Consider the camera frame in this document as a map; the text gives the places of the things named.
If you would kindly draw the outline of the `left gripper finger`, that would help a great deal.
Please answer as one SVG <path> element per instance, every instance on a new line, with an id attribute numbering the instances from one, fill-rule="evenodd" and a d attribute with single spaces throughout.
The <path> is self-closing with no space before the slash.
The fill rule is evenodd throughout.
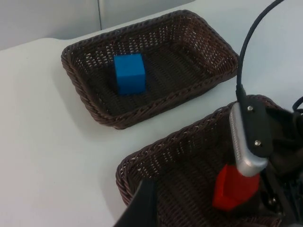
<path id="1" fill-rule="evenodd" d="M 144 179 L 140 182 L 127 209 L 115 224 L 116 227 L 157 226 L 156 183 Z"/>

